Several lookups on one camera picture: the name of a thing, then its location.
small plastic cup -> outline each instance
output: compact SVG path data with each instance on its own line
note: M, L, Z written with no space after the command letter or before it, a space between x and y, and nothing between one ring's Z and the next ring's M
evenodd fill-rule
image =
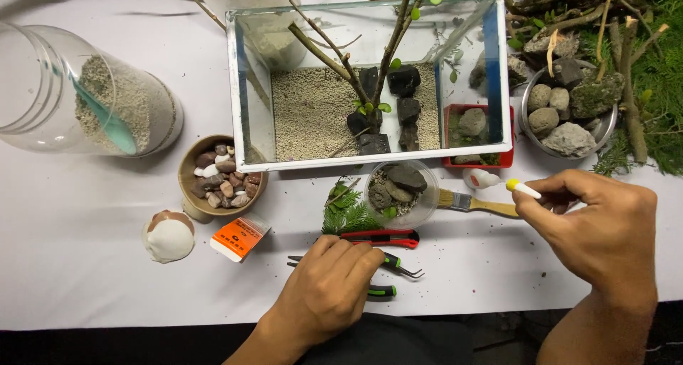
M409 165L412 168L417 169L417 171L419 171L425 178L425 181L427 181L427 189L420 193L419 197L417 198L417 203L411 209L411 211L394 218L387 218L382 215L382 213L376 211L368 200L370 177L372 177L379 169L382 169L388 164ZM439 203L439 184L436 183L436 176L431 172L431 169L427 168L427 165L423 164L422 162L418 160L402 160L398 162L380 163L372 170L370 177L368 177L367 182L365 183L365 193L363 194L364 201L367 203L367 209L370 212L370 215L379 223L381 223L386 229L415 229L428 221L431 218L431 215L434 214L436 205Z

wooden brush handle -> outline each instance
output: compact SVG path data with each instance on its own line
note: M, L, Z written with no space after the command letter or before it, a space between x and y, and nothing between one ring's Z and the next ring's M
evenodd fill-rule
M491 212L495 213L498 215L506 216L506 217L512 217L512 218L520 218L519 214L514 210L514 203L499 203L499 202L488 202L488 201L481 201L477 200L476 198L472 198L472 202L470 203L470 210L480 210L480 211L486 211L486 212Z

white glue bottle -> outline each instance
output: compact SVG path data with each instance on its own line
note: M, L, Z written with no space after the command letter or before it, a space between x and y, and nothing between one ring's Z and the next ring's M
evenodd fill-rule
M467 168L462 170L462 179L467 186L472 189L486 189L489 186L498 185L503 180L495 174L477 168Z

paintbrush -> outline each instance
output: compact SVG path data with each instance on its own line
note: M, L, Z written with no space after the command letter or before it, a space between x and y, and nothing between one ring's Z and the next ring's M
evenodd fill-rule
M514 203L499 203L481 201L469 194L455 193L446 189L439 189L439 209L449 209L452 211L485 211L503 217L520 219L514 210Z

metal bowl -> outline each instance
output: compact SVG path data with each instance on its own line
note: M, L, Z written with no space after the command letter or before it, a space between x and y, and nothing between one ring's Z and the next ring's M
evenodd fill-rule
M595 66L593 64L590 64L585 61L577 60L579 64L581 64L581 67L583 68L591 68L594 69ZM526 104L529 101L529 95L531 94L531 89L534 88L536 85L536 82L538 79L541 78L541 76L545 73L545 70L541 70L536 75L529 81L529 85L526 87L526 90L524 91L524 97L522 98L522 111L519 113L520 119L519 119L519 124L524 133L526 133L527 136L529 136L529 139L531 142L534 143L534 145L538 146L542 151L544 151L546 154L551 155L553 157L557 157L559 159L584 159L588 157L589 155L597 152L604 146L604 144L607 142L609 139L610 135L612 135L612 132L614 131L615 126L617 125L617 117L619 114L619 107L615 104L614 107L612 108L612 111L607 111L606 113L601 114L598 116L600 118L600 124L597 125L593 130L591 130L591 135L593 135L593 138L595 138L595 147L588 151L584 156L582 157L565 157L558 152L547 148L545 145L541 143L541 141L536 138L536 136L531 132L531 128L529 127L529 115L528 115L528 109L526 107Z

